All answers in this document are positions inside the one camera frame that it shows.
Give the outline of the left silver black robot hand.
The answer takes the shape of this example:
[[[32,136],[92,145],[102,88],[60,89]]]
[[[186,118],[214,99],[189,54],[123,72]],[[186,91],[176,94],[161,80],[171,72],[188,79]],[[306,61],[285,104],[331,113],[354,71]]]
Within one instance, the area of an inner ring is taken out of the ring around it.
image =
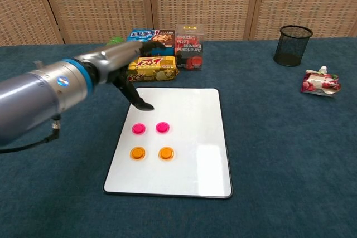
[[[91,70],[97,84],[113,84],[126,99],[138,110],[151,111],[154,107],[145,102],[136,88],[129,82],[128,65],[153,49],[164,49],[158,41],[128,41],[116,45],[104,46],[74,57],[74,60]]]

